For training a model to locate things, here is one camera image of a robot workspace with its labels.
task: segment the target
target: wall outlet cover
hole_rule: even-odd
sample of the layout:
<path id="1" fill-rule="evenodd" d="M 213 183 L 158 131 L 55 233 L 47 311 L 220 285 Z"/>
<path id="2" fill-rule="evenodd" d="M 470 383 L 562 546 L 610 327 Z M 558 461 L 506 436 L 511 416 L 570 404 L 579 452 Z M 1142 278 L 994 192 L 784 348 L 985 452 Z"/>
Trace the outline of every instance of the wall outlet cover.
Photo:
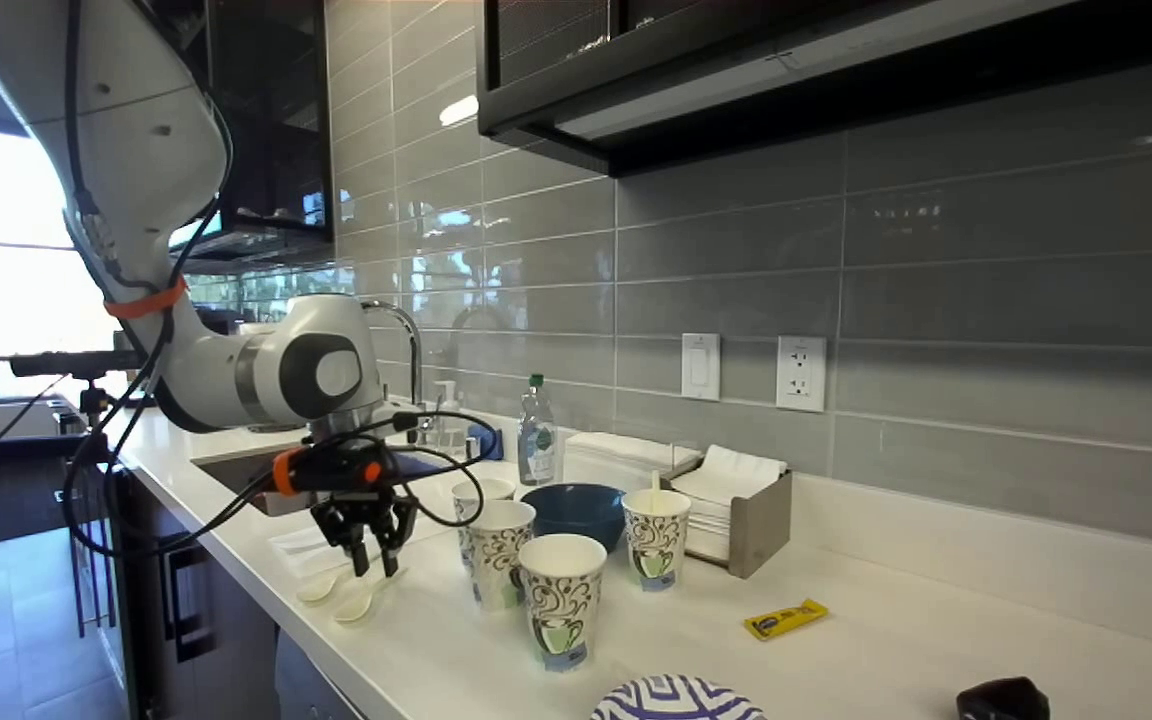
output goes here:
<path id="1" fill-rule="evenodd" d="M 826 336 L 775 336 L 775 406 L 826 413 Z"/>
<path id="2" fill-rule="evenodd" d="M 722 377 L 725 377 L 725 355 L 722 355 L 722 336 L 718 332 L 685 332 L 685 371 L 681 371 L 681 391 L 697 399 L 722 399 Z"/>

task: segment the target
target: window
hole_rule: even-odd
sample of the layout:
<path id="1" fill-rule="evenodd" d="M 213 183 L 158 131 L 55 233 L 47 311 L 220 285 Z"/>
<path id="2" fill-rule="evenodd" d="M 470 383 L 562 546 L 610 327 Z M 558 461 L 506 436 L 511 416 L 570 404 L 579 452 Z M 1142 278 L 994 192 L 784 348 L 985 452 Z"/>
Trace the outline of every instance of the window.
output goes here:
<path id="1" fill-rule="evenodd" d="M 0 131 L 0 241 L 70 247 L 60 206 L 65 192 L 45 149 Z"/>
<path id="2" fill-rule="evenodd" d="M 115 325 L 60 213 L 65 189 L 45 149 L 0 131 L 0 399 L 51 383 L 51 377 L 11 377 L 11 355 L 113 348 Z"/>

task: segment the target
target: water bottle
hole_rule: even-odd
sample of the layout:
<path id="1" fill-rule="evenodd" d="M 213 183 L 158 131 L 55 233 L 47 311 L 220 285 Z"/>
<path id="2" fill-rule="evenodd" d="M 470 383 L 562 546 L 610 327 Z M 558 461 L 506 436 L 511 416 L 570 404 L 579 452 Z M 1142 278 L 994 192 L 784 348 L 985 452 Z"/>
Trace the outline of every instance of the water bottle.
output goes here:
<path id="1" fill-rule="evenodd" d="M 523 404 L 521 404 L 521 479 L 549 485 L 551 479 L 551 425 L 544 399 L 544 377 L 533 371 Z"/>

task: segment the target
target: dark cabinet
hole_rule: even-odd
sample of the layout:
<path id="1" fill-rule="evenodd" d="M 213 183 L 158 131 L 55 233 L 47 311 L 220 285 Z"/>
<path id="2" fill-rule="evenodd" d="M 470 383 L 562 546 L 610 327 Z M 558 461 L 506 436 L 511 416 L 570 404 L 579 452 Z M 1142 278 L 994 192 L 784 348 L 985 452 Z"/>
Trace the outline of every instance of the dark cabinet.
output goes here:
<path id="1" fill-rule="evenodd" d="M 482 131 L 628 175 L 1150 59 L 1150 0 L 483 0 Z"/>
<path id="2" fill-rule="evenodd" d="M 121 485 L 121 530 L 130 546 L 183 536 L 140 479 Z M 130 717 L 279 717 L 279 628 L 200 542 L 121 560 L 121 602 Z"/>
<path id="3" fill-rule="evenodd" d="M 152 0 L 163 35 L 213 92 L 234 167 L 195 257 L 330 257 L 324 0 Z"/>

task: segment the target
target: paper cup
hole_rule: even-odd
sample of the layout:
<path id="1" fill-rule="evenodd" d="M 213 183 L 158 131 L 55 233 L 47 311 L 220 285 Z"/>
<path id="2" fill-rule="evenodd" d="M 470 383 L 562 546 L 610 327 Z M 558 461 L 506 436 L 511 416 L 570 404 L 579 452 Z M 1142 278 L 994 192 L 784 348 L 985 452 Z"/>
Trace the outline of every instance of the paper cup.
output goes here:
<path id="1" fill-rule="evenodd" d="M 668 588 L 690 552 L 693 498 L 681 492 L 646 489 L 625 498 L 628 566 L 646 588 Z"/>
<path id="2" fill-rule="evenodd" d="M 476 496 L 474 479 L 456 479 L 453 485 L 453 511 L 456 519 L 474 514 L 482 505 L 494 505 L 494 498 L 511 498 L 511 485 L 506 479 L 482 479 L 483 485 L 483 498 Z"/>
<path id="3" fill-rule="evenodd" d="M 573 530 L 533 536 L 521 552 L 529 634 L 544 669 L 573 669 L 590 657 L 610 552 Z"/>
<path id="4" fill-rule="evenodd" d="M 474 595 L 483 607 L 521 602 L 521 546 L 533 536 L 533 519 L 533 505 L 489 498 L 483 514 L 466 530 Z"/>

